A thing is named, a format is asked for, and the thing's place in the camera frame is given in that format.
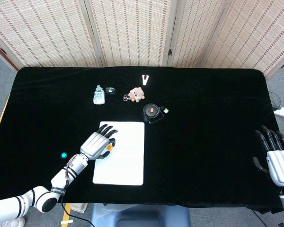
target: keyring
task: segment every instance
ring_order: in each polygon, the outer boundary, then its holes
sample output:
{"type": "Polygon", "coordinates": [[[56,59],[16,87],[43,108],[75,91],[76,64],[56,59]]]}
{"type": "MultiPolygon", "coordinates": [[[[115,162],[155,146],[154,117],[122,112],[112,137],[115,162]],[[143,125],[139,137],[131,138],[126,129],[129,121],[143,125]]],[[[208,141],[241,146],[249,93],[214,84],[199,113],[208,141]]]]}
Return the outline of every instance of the keyring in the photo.
{"type": "Polygon", "coordinates": [[[128,100],[130,100],[130,98],[129,98],[129,96],[128,95],[125,95],[125,96],[123,96],[123,101],[128,101],[128,100]]]}

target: gray carpet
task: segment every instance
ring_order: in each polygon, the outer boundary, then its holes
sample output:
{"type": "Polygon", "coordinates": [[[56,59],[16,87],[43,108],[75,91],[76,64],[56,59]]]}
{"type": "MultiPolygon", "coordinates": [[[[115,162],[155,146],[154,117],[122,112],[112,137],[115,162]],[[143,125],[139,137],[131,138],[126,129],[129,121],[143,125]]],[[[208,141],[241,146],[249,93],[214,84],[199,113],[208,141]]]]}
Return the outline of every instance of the gray carpet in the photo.
{"type": "MultiPolygon", "coordinates": [[[[15,77],[15,73],[0,60],[0,115],[15,77]]],[[[268,82],[270,91],[277,93],[281,98],[281,105],[284,106],[284,68],[279,70],[268,82]]],[[[280,130],[284,133],[284,118],[276,116],[280,130]]],[[[72,211],[72,214],[82,218],[90,217],[91,205],[84,214],[72,211]]],[[[268,227],[277,227],[284,220],[284,213],[261,215],[257,213],[268,227]]],[[[190,209],[192,227],[264,227],[265,225],[258,217],[247,208],[202,208],[190,209]]],[[[60,204],[47,213],[41,214],[35,208],[31,208],[26,214],[26,227],[59,227],[63,218],[63,210],[60,204]]],[[[86,222],[75,219],[69,227],[87,227],[86,222]]]]}

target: small green object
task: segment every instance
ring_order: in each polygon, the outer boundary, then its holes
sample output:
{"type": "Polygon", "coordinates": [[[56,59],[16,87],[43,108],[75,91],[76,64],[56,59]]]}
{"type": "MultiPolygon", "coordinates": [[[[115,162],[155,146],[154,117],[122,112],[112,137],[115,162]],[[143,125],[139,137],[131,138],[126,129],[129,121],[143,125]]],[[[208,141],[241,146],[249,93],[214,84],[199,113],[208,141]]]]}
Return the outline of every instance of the small green object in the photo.
{"type": "Polygon", "coordinates": [[[67,153],[63,152],[61,153],[61,158],[66,158],[67,157],[67,153]]]}

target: white board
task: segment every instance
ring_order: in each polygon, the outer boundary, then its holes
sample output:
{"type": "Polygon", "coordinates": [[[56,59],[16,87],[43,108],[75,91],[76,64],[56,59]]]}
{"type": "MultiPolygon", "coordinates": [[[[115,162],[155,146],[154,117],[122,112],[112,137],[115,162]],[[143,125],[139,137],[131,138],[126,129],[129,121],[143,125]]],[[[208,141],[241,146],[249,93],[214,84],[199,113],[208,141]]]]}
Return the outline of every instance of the white board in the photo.
{"type": "Polygon", "coordinates": [[[93,183],[142,185],[144,170],[144,123],[101,122],[118,130],[115,147],[104,159],[97,159],[93,183]]]}

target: robotic arm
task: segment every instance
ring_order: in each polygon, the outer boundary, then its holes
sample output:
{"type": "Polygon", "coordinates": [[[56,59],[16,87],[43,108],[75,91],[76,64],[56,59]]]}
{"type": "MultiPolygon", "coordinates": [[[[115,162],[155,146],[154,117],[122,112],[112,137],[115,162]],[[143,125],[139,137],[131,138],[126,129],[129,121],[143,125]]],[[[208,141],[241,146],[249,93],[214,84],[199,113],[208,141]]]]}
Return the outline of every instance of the robotic arm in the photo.
{"type": "Polygon", "coordinates": [[[256,157],[253,157],[253,161],[259,170],[269,173],[272,181],[280,187],[280,199],[284,209],[284,136],[279,131],[268,130],[265,126],[262,126],[262,131],[265,136],[258,130],[255,132],[267,156],[268,170],[261,166],[256,157]]]}
{"type": "Polygon", "coordinates": [[[88,165],[88,161],[104,159],[110,153],[105,151],[108,144],[115,146],[115,139],[109,139],[117,130],[111,130],[107,124],[101,126],[97,132],[83,143],[80,154],[74,155],[67,165],[51,180],[52,188],[48,191],[42,186],[33,188],[23,195],[0,200],[0,223],[24,216],[29,207],[35,207],[40,212],[49,212],[57,203],[59,197],[65,194],[66,188],[88,165]]]}

